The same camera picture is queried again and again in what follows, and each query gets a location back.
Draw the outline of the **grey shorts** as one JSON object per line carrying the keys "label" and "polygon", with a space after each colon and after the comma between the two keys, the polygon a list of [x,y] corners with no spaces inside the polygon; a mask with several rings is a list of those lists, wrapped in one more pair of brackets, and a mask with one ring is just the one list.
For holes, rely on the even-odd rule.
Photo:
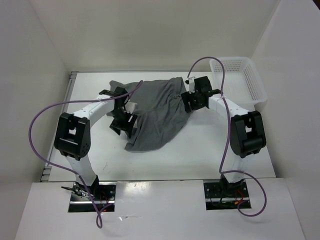
{"label": "grey shorts", "polygon": [[130,97],[137,104],[133,112],[137,119],[125,150],[149,152],[170,142],[191,115],[181,97],[186,91],[181,77],[144,81]]}

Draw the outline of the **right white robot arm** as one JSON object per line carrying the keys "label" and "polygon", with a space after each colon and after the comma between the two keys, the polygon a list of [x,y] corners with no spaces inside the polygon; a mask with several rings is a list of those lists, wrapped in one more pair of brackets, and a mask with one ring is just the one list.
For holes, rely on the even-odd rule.
{"label": "right white robot arm", "polygon": [[181,97],[187,113],[207,108],[227,120],[227,149],[219,167],[219,191],[230,197],[242,186],[250,160],[266,146],[262,115],[240,107],[219,89],[212,89],[206,76],[191,77],[185,83],[188,90]]}

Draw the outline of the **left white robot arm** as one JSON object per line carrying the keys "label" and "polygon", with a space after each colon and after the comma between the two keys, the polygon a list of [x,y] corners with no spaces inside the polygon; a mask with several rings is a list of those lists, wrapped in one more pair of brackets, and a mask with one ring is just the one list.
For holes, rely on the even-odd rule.
{"label": "left white robot arm", "polygon": [[103,191],[89,159],[91,127],[102,117],[110,115],[113,117],[109,126],[111,130],[118,135],[124,132],[130,138],[138,116],[133,114],[136,104],[129,99],[129,93],[118,86],[113,91],[101,91],[95,102],[82,109],[64,112],[59,117],[54,147],[75,171],[77,187],[89,200],[96,199]]}

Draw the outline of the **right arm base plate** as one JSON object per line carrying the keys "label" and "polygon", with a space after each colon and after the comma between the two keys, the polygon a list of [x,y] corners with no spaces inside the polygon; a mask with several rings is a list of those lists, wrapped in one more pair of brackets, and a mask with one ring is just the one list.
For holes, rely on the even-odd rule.
{"label": "right arm base plate", "polygon": [[206,210],[251,209],[247,183],[244,179],[228,183],[224,178],[203,182]]}

